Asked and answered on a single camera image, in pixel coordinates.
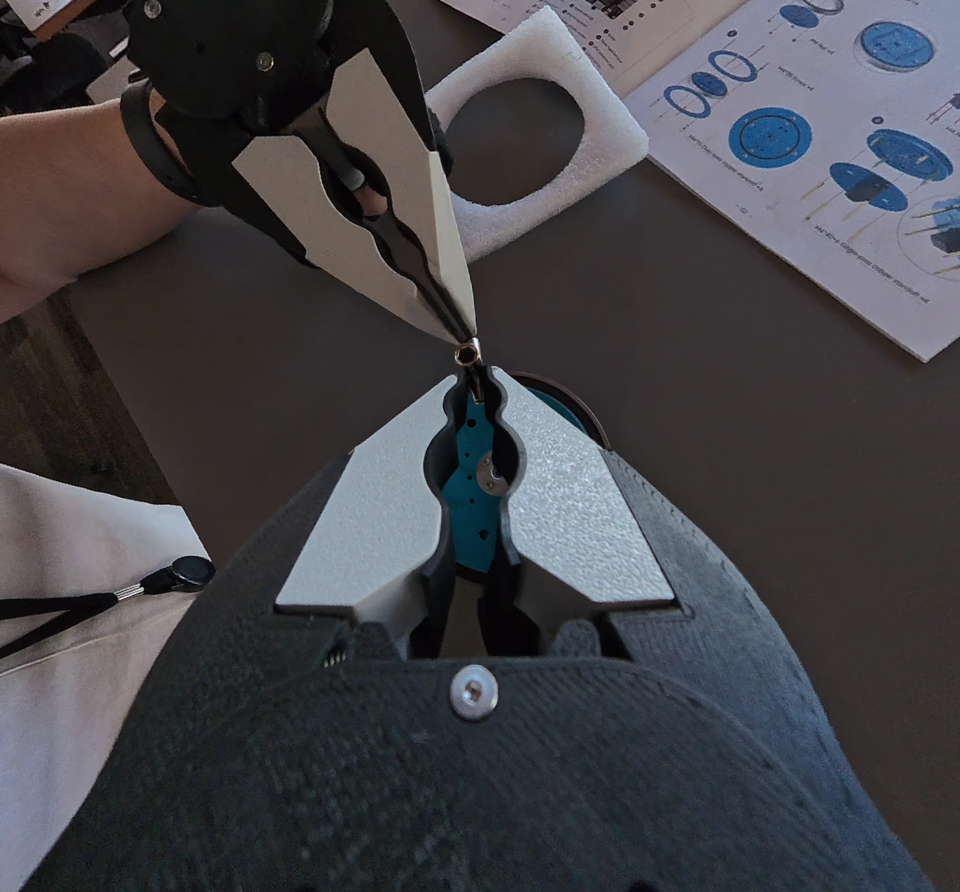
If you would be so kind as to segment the metal cross socket wrench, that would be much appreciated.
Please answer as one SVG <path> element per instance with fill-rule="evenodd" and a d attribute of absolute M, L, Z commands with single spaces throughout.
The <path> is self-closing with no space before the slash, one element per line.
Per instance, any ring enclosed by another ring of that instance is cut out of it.
<path fill-rule="evenodd" d="M 476 337 L 456 346 L 454 359 L 465 370 L 465 380 L 475 406 L 485 403 L 483 380 L 483 361 L 479 341 Z"/>

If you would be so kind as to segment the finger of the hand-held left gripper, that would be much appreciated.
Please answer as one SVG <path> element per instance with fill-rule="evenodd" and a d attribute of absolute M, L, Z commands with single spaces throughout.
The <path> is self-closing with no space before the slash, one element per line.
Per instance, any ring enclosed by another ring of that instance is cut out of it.
<path fill-rule="evenodd" d="M 374 234 L 337 210 L 317 157 L 299 137 L 256 137 L 233 166 L 300 242 L 308 262 L 408 324 L 454 343 L 414 283 L 380 255 Z"/>
<path fill-rule="evenodd" d="M 426 146 L 369 48 L 336 68 L 325 114 L 341 142 L 383 174 L 394 216 L 419 241 L 428 277 L 452 306 L 456 339 L 471 340 L 473 285 L 440 155 Z"/>

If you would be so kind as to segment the black office chair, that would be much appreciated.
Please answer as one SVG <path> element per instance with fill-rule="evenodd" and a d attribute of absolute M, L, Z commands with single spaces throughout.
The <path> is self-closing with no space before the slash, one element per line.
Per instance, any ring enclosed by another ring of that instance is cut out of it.
<path fill-rule="evenodd" d="M 2 64 L 2 116 L 90 104 L 88 86 L 108 61 L 87 38 L 64 32 Z"/>

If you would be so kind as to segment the instruction sheet with blue drawings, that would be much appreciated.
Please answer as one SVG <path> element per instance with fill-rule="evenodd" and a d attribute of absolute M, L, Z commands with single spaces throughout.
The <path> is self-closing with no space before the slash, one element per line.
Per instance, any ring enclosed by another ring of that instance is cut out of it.
<path fill-rule="evenodd" d="M 750 0 L 627 99 L 650 159 L 907 352 L 959 331 L 959 0 Z"/>

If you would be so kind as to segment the person's left forearm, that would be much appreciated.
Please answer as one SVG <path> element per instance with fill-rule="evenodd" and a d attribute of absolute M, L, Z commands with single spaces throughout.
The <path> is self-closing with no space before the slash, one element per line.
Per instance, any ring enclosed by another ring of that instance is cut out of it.
<path fill-rule="evenodd" d="M 1 321 L 198 211 L 161 185 L 118 99 L 1 120 Z"/>

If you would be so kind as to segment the blue disc with black rim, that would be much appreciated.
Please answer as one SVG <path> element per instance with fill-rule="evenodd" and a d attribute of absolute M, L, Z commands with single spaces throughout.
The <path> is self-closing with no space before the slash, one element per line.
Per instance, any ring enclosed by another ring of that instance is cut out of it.
<path fill-rule="evenodd" d="M 610 443 L 593 411 L 568 388 L 528 372 L 510 375 L 562 418 L 604 449 Z M 495 431 L 481 405 L 466 398 L 466 420 L 457 432 L 459 465 L 442 489 L 450 511 L 455 558 L 462 577 L 483 584 L 494 562 L 499 530 L 499 498 L 477 479 L 481 459 L 493 450 Z"/>

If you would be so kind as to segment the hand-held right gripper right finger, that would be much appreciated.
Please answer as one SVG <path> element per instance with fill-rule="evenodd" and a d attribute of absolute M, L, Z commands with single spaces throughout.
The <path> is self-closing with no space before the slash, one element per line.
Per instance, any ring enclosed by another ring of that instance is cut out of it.
<path fill-rule="evenodd" d="M 674 592 L 599 444 L 498 367 L 518 450 L 503 506 L 520 558 L 516 605 L 663 605 Z"/>

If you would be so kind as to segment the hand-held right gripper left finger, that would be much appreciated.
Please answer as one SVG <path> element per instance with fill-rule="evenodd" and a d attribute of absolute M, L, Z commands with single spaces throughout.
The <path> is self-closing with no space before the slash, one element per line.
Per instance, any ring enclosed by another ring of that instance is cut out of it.
<path fill-rule="evenodd" d="M 427 614 L 417 571 L 440 545 L 430 442 L 449 422 L 450 375 L 357 445 L 275 602 L 283 613 L 377 622 L 392 639 Z"/>

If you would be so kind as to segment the white foam sheet with hole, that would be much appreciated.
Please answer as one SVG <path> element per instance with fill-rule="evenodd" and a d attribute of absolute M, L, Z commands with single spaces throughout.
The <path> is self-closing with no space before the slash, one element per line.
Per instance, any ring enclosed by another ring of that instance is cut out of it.
<path fill-rule="evenodd" d="M 642 161 L 649 138 L 601 77 L 555 10 L 538 10 L 498 42 L 471 58 L 425 94 L 443 129 L 474 94 L 534 78 L 561 86 L 583 118 L 580 145 L 545 186 L 506 204 L 483 205 L 453 194 L 468 264 L 524 236 Z"/>

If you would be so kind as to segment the person's white t-shirt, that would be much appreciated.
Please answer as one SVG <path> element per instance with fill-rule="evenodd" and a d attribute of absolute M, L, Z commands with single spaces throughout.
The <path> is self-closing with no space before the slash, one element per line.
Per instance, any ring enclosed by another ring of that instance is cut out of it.
<path fill-rule="evenodd" d="M 134 585 L 207 558 L 185 511 L 1 466 L 2 598 Z M 132 598 L 1 665 L 1 888 L 18 890 L 86 799 L 194 596 Z"/>

